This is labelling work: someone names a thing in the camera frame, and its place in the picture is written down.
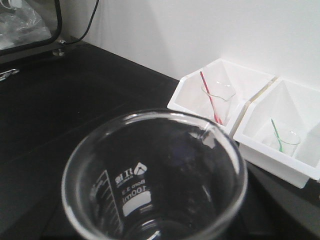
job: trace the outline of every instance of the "small glass beaker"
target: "small glass beaker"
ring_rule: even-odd
[[[211,81],[201,86],[202,91],[207,94],[208,101],[211,102],[214,112],[214,121],[221,125],[226,125],[233,96],[236,90],[231,84],[225,84],[219,81]]]
[[[277,128],[277,133],[274,132],[274,136],[277,140],[277,149],[280,152],[292,157],[301,141],[299,135],[292,130],[279,127]]]

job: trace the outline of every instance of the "beaker logo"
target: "beaker logo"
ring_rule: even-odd
[[[115,178],[115,183],[116,184],[119,184],[119,183],[121,183],[121,181],[123,180],[123,178],[121,178],[122,176],[117,176],[116,178]]]
[[[144,174],[147,170],[148,170],[147,166],[146,166],[146,165],[143,165],[141,162],[139,162],[139,163],[136,165],[133,173],[134,173],[134,175],[142,175],[142,174]]]

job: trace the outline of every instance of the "white wall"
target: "white wall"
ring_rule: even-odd
[[[79,37],[96,0],[60,0]],[[86,41],[180,79],[217,58],[320,89],[320,0],[100,0]]]

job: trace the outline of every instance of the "plastic bag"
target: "plastic bag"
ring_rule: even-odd
[[[25,1],[13,13],[0,13],[0,50],[50,39],[41,16]]]

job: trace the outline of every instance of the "glass beaker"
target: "glass beaker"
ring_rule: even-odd
[[[274,145],[277,145],[280,152],[292,157],[300,144],[299,135],[287,128],[278,128],[277,132],[278,134],[274,133],[277,139],[277,143]]]
[[[61,186],[66,215],[88,240],[213,240],[246,189],[246,164],[215,123],[160,109],[94,130]]]
[[[233,96],[236,90],[231,84],[225,84],[219,81],[212,81],[201,86],[202,91],[207,94],[208,101],[211,102],[214,112],[214,121],[221,125],[226,125]]]

